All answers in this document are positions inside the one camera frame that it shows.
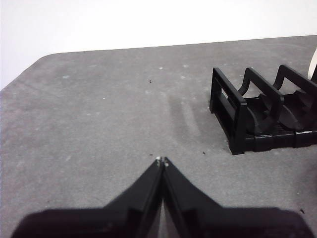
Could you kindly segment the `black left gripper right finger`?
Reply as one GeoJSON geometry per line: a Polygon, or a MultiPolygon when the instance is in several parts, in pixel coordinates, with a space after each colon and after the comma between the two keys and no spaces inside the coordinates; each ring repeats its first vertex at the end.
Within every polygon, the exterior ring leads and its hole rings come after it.
{"type": "Polygon", "coordinates": [[[216,203],[164,158],[163,199],[181,238],[309,238],[297,213],[274,207],[230,208],[216,203]]]}

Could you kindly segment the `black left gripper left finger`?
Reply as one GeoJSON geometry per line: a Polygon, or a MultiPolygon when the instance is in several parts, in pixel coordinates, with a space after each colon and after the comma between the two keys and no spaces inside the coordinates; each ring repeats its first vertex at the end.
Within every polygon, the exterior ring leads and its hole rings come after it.
{"type": "Polygon", "coordinates": [[[25,216],[14,238],[145,238],[160,212],[163,163],[157,157],[105,207],[48,209],[25,216]]]}

